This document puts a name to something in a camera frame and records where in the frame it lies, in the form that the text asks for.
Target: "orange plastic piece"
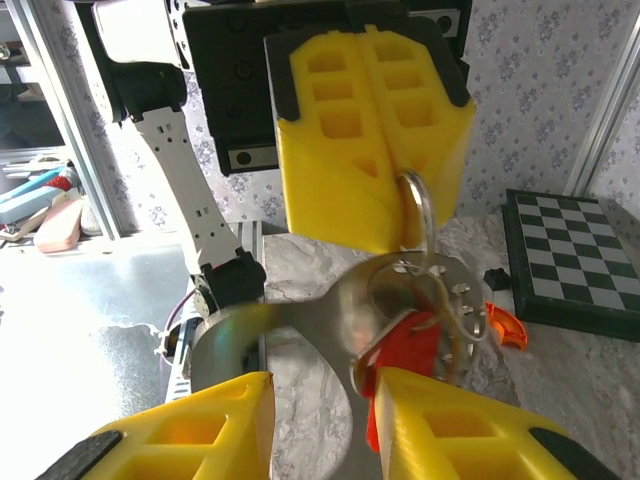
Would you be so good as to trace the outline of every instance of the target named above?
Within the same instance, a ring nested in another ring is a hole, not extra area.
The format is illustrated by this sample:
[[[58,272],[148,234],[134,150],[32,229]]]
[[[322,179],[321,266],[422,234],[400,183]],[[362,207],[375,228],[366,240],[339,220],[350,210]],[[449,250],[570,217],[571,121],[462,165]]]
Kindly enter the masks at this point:
[[[500,345],[515,345],[520,350],[527,348],[529,337],[520,320],[491,302],[485,302],[485,305],[489,315],[489,325],[500,335]]]
[[[438,353],[440,324],[436,323],[427,330],[412,331],[411,329],[427,322],[432,316],[431,312],[414,312],[400,322],[383,340],[375,366],[366,378],[364,396],[370,399],[367,443],[376,453],[380,452],[374,404],[376,372],[382,367],[397,367],[430,377],[433,374]]]

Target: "screw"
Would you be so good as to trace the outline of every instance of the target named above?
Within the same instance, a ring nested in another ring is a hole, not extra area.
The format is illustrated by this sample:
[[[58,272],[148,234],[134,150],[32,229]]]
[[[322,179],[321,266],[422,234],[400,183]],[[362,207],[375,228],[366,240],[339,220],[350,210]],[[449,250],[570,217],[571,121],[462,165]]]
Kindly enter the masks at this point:
[[[253,76],[251,65],[246,62],[240,62],[236,65],[236,76],[242,80],[248,80]]]
[[[468,283],[457,283],[453,287],[451,287],[451,293],[453,293],[454,295],[462,295],[469,290],[471,290],[471,287]]]
[[[447,268],[444,265],[434,265],[429,271],[436,276],[444,275],[447,272]]]
[[[227,115],[229,117],[239,117],[242,115],[242,108],[238,105],[227,105]]]

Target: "green and white chessboard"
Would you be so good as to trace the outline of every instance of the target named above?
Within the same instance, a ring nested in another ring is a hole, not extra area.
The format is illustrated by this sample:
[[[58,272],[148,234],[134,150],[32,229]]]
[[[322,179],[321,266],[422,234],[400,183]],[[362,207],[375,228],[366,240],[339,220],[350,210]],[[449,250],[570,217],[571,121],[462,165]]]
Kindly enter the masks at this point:
[[[507,191],[521,320],[640,341],[640,278],[596,200]]]

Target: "small black object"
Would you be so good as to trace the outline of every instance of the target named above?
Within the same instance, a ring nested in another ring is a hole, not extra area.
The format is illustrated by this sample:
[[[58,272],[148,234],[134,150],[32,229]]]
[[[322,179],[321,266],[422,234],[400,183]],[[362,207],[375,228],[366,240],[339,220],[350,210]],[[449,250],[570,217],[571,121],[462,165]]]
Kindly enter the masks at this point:
[[[77,443],[36,480],[80,480],[122,440],[122,433],[109,430]]]
[[[484,281],[494,292],[511,288],[511,277],[504,268],[496,268],[484,272]]]

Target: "red key tag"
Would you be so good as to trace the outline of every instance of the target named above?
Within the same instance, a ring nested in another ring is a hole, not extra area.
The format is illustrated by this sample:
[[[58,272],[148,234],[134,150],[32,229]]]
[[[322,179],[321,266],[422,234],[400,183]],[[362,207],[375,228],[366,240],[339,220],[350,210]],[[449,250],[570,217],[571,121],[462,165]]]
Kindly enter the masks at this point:
[[[367,371],[364,396],[369,398],[369,420],[367,422],[367,443],[376,452],[380,452],[374,397],[376,393],[376,372],[382,367],[396,367],[420,375],[432,376],[438,354],[440,323],[426,330],[412,331],[433,317],[431,312],[414,312],[402,320],[389,332],[380,346],[375,364]]]

